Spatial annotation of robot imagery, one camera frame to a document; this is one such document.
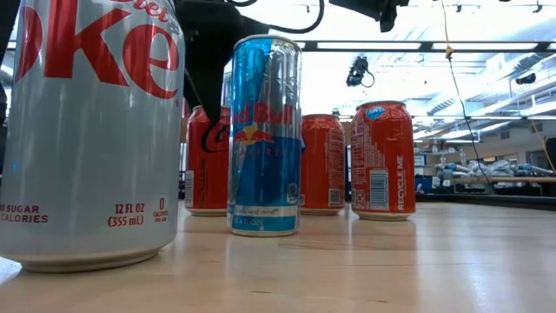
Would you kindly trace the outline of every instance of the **ceiling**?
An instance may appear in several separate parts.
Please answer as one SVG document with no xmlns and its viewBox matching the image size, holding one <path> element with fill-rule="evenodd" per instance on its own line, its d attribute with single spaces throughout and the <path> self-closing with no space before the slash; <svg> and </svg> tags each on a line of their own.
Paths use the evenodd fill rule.
<svg viewBox="0 0 556 313">
<path fill-rule="evenodd" d="M 536 13 L 536 0 L 512 0 L 508 3 L 498 0 L 445 0 L 445 4 L 450 41 L 556 39 L 556 28 L 553 27 L 556 24 L 556 2 L 553 0 L 539 0 L 542 10 Z M 318 0 L 259 0 L 249 7 L 240 8 L 240 11 L 264 23 L 304 28 L 316 19 Z M 380 33 L 379 24 L 370 17 L 327 4 L 324 19 L 316 30 L 303 35 L 282 35 L 297 41 L 444 41 L 444 26 L 440 1 L 410 1 L 408 7 L 398 9 L 395 27 L 388 33 Z M 5 83 L 9 83 L 9 79 L 6 79 L 7 72 L 13 72 L 13 51 L 11 53 L 12 57 L 6 57 L 3 72 L 0 73 L 0 80 Z M 358 56 L 364 56 L 369 61 L 369 69 L 375 77 L 372 88 L 346 85 L 349 68 Z M 524 56 L 525 54 L 453 54 L 453 71 L 460 93 L 467 100 L 467 114 L 483 112 L 484 115 L 516 109 L 515 103 L 511 101 L 493 112 L 486 108 L 514 99 L 520 94 L 526 95 L 534 89 L 533 86 L 518 86 L 508 76 L 494 75 L 493 68 L 511 64 L 510 61 Z M 539 79 L 541 83 L 538 82 L 535 88 L 552 82 L 553 75 L 556 75 L 556 66 L 553 69 L 552 63 L 541 65 L 543 68 L 538 69 L 542 72 Z M 307 52 L 303 55 L 302 77 L 301 103 L 304 114 L 330 113 L 333 108 L 339 108 L 342 114 L 353 115 L 356 105 L 385 99 L 405 101 L 408 110 L 415 116 L 431 114 L 431 109 L 436 110 L 436 116 L 462 114 L 459 101 L 454 101 L 456 95 L 453 79 L 442 53 Z M 371 82 L 370 77 L 364 80 L 365 84 Z M 552 90 L 548 94 L 545 91 L 543 90 L 541 96 L 543 101 L 548 101 Z M 519 100 L 521 105 L 518 110 L 526 110 L 533 105 L 531 99 L 528 100 L 529 104 L 526 99 Z M 449 105 L 437 110 L 439 103 Z M 417 118 L 414 122 L 419 125 L 416 131 L 422 131 L 451 127 L 453 119 Z"/>
</svg>

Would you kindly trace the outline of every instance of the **workbench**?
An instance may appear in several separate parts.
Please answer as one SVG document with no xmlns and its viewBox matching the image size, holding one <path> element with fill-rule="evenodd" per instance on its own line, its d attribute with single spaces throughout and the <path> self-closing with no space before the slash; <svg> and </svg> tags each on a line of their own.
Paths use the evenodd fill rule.
<svg viewBox="0 0 556 313">
<path fill-rule="evenodd" d="M 303 216 L 280 238 L 180 212 L 175 241 L 137 265 L 46 275 L 0 258 L 0 312 L 555 311 L 552 212 L 419 203 L 409 222 Z"/>
</svg>

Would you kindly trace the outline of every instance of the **can rim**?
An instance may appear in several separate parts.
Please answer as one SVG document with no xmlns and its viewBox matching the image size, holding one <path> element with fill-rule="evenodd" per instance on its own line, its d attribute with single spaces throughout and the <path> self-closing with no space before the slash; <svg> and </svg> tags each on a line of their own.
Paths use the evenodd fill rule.
<svg viewBox="0 0 556 313">
<path fill-rule="evenodd" d="M 372 104 L 379 104 L 379 103 L 401 104 L 401 105 L 403 105 L 404 108 L 407 107 L 406 104 L 403 103 L 402 101 L 398 101 L 398 100 L 380 100 L 380 101 L 371 101 L 371 102 L 367 102 L 367 103 L 364 103 L 364 104 L 360 104 L 355 108 L 355 110 L 360 109 L 364 105 L 372 105 Z"/>
<path fill-rule="evenodd" d="M 283 37 L 283 36 L 278 36 L 278 35 L 269 35 L 269 34 L 258 34 L 258 35 L 251 35 L 251 36 L 247 36 L 243 39 L 240 39 L 240 41 L 238 41 L 237 43 L 235 43 L 234 45 L 234 50 L 237 48 L 238 45 L 245 43 L 251 39 L 261 39 L 261 38 L 269 38 L 269 39 L 280 39 L 283 40 L 285 42 L 291 43 L 294 45 L 295 48 L 297 48 L 299 51 L 301 51 L 301 47 L 299 46 L 299 44 L 297 42 L 295 42 L 292 39 Z"/>
<path fill-rule="evenodd" d="M 333 118 L 335 118 L 335 119 L 337 119 L 337 120 L 340 119 L 340 117 L 338 117 L 338 116 L 336 116 L 336 115 L 334 115 L 334 114 L 326 114 L 326 113 L 322 113 L 322 114 L 319 114 L 319 113 L 317 113 L 317 114 L 307 114 L 307 115 L 301 116 L 301 118 L 305 118 L 305 117 L 333 117 Z"/>
</svg>

